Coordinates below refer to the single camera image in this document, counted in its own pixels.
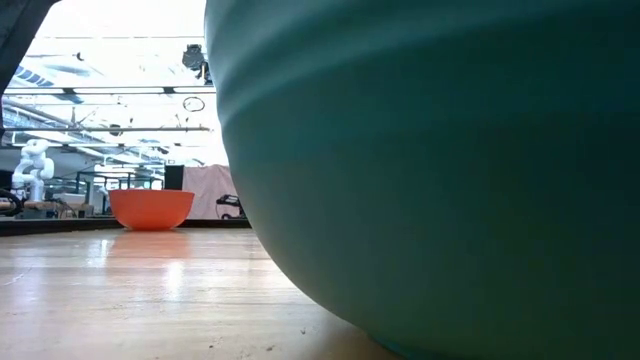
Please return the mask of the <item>large teal bowl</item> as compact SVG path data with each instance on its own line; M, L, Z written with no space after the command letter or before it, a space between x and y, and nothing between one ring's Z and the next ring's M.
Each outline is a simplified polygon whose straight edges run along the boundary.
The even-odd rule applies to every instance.
M281 271L406 354L640 360L640 0L207 0Z

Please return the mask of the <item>large orange bowl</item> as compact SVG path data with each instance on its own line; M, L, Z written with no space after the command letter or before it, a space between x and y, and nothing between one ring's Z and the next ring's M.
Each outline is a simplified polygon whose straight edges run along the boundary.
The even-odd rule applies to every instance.
M188 217L195 194L181 190L110 190L115 219L134 231L164 231L182 224Z

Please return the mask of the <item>black wheeled cart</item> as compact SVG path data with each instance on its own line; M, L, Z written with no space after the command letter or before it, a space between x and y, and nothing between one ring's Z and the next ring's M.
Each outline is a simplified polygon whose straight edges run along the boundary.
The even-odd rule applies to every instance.
M231 206L231 207L235 207L238 209L238 214L237 215L231 215L229 213L224 213L222 215L219 214L218 208L221 205L225 205L225 206ZM222 195L220 198L218 198L216 200L216 214L218 215L218 217L222 220L233 220L233 219L243 219L246 220L246 214L244 211L244 208L242 207L242 204L240 202L240 199L237 195L231 195L231 194L224 194Z

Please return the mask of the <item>pink fabric screen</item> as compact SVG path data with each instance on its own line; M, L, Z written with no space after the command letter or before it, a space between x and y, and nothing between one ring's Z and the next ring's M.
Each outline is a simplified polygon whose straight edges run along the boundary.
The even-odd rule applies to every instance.
M188 219L220 219L223 214L238 216L237 207L217 205L223 195L236 195L237 191L228 166L185 167L183 190L195 194Z

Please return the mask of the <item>black speaker box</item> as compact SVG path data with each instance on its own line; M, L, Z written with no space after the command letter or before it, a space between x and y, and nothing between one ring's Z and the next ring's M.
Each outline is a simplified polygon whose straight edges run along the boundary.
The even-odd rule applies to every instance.
M166 165L164 167L164 188L166 190L183 190L184 166Z

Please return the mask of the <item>black suspended device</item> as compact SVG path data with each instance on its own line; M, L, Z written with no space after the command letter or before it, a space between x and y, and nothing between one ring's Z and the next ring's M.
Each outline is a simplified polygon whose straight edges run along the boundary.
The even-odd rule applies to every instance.
M202 80L205 85L209 86L213 84L209 63L205 59L200 44L189 44L186 46L182 55L182 64L189 70L195 72L195 78Z

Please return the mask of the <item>wooden workbench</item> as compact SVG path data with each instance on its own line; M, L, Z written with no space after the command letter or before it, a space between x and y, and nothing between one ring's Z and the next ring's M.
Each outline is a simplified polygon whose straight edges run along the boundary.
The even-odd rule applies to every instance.
M20 219L77 219L94 214L94 207L88 204L69 204L59 201L25 202Z

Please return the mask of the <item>grey ceiling rail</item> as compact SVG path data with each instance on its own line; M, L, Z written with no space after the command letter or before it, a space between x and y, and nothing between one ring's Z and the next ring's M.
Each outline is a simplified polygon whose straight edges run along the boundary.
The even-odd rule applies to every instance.
M37 131L37 132L197 132L197 131L205 131L211 132L214 131L208 127L137 127L137 128L103 128L103 127L89 127L89 128L29 128L29 127L7 127L3 128L4 131L9 132L27 132L27 131Z

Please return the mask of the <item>black metal table frame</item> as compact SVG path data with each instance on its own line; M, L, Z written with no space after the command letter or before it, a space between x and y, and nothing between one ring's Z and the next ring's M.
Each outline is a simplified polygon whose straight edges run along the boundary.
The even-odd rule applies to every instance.
M188 219L179 228L250 228L248 220ZM0 237L121 229L114 218L2 220Z

